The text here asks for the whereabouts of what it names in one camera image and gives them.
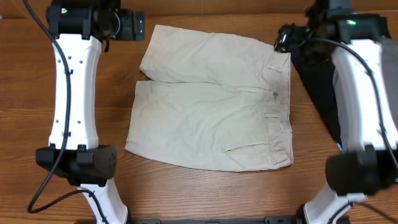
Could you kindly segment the beige khaki shorts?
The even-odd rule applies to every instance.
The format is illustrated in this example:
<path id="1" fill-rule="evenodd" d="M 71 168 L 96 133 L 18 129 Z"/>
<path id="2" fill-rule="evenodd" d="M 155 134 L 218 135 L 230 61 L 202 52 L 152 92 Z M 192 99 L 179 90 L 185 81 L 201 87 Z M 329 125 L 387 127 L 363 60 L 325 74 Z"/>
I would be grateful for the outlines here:
<path id="1" fill-rule="evenodd" d="M 290 55 L 234 34 L 156 25 L 140 70 L 126 150 L 231 172 L 293 163 Z"/>

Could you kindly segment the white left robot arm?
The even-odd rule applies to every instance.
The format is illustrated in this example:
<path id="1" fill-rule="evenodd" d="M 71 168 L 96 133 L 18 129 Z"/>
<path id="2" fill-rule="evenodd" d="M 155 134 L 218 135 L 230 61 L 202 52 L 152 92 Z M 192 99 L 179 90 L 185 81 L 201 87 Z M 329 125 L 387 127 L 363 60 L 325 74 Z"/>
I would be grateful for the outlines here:
<path id="1" fill-rule="evenodd" d="M 40 27 L 55 55 L 55 113 L 49 143 L 36 150 L 36 163 L 74 185 L 97 223 L 131 223 L 114 182 L 118 152 L 98 141 L 95 82 L 111 40 L 144 40 L 145 14 L 123 9 L 119 1 L 52 1 L 46 20 Z"/>

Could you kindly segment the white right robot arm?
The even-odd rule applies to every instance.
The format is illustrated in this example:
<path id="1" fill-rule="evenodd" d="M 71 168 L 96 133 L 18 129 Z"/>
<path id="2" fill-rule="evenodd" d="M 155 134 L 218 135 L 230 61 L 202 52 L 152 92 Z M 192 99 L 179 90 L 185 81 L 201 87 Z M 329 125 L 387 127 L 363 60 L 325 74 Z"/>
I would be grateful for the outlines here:
<path id="1" fill-rule="evenodd" d="M 294 216 L 266 223 L 348 223 L 354 205 L 397 181 L 397 42 L 379 14 L 316 0 L 305 26 L 284 25 L 274 48 L 292 63 L 341 153 L 326 184 Z"/>

